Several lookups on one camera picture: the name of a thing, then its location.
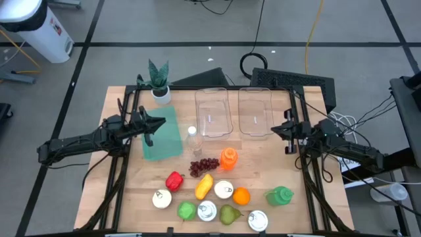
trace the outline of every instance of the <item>red grapes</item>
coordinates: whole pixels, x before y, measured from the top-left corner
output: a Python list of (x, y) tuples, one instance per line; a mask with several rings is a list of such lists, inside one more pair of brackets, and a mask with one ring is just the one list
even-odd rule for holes
[(219, 166), (218, 159), (201, 159), (200, 161), (190, 162), (190, 175), (194, 178), (200, 177), (204, 172), (216, 169)]

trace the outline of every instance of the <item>orange juice bottle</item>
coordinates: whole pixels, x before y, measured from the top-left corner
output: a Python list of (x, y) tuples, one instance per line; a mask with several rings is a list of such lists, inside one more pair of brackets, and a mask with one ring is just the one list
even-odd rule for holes
[(221, 169), (230, 171), (234, 169), (234, 165), (237, 163), (238, 154), (234, 148), (227, 147), (222, 150), (221, 153)]

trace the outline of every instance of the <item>green spray bottle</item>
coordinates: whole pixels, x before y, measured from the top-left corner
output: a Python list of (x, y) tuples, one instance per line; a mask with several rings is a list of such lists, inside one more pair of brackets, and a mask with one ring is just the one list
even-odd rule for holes
[(279, 186), (266, 193), (266, 200), (272, 206), (287, 205), (294, 193), (286, 187)]

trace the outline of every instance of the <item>transparent plastic tray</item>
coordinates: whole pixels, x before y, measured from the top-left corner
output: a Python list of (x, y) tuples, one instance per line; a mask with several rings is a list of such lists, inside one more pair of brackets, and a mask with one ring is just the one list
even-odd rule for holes
[(238, 91), (239, 129), (249, 136), (273, 134), (272, 92), (268, 88), (241, 88)]
[(208, 88), (195, 93), (199, 132), (204, 138), (226, 138), (232, 132), (230, 104), (225, 88)]

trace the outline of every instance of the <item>canned food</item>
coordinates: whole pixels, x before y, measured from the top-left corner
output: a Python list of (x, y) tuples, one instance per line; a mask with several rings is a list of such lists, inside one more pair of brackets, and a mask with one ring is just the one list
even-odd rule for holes
[(215, 184), (214, 190), (218, 198), (227, 199), (231, 197), (234, 187), (230, 182), (222, 180)]
[(152, 197), (153, 205), (159, 209), (168, 207), (171, 203), (171, 193), (168, 190), (161, 189), (157, 190)]
[(216, 206), (211, 201), (202, 201), (197, 207), (197, 215), (202, 221), (211, 221), (216, 217)]
[(263, 211), (252, 211), (249, 215), (249, 226), (257, 232), (262, 232), (268, 227), (268, 217)]

